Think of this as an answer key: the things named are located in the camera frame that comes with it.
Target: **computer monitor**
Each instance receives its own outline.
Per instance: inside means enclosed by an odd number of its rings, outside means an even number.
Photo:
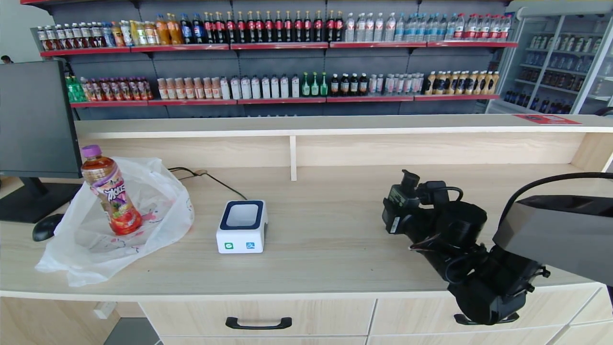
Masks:
[[[80,165],[62,62],[0,65],[0,176],[24,184],[0,199],[0,220],[36,223],[66,204],[80,184],[39,177],[78,179]]]

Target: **bottle cap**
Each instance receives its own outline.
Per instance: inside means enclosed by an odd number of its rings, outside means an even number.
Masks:
[[[100,146],[98,145],[88,145],[88,146],[81,148],[81,153],[83,154],[85,158],[97,157],[97,156],[102,155],[102,150],[100,149]]]

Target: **computer mouse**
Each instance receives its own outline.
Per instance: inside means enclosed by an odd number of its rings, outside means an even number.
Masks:
[[[40,242],[53,237],[55,227],[58,226],[63,217],[64,214],[54,214],[36,223],[32,230],[32,239],[35,242]]]

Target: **drawer handle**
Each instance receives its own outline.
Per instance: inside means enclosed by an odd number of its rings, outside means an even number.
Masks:
[[[469,320],[464,314],[455,314],[454,319],[460,325],[466,325],[466,326],[480,325],[480,323],[478,322]],[[511,322],[517,321],[517,319],[519,319],[519,315],[516,312],[514,312],[513,314],[509,315],[506,319],[499,321],[496,324],[497,325],[498,324],[510,324]]]
[[[228,317],[226,319],[226,326],[234,330],[284,330],[292,326],[292,318],[282,317],[281,322],[275,326],[241,326],[238,324],[238,318]]]

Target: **plastic bag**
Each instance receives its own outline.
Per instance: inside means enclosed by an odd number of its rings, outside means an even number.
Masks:
[[[36,265],[38,271],[66,270],[73,287],[97,284],[188,232],[194,222],[188,191],[159,158],[113,159],[143,225],[129,235],[115,235],[99,199],[83,183]]]

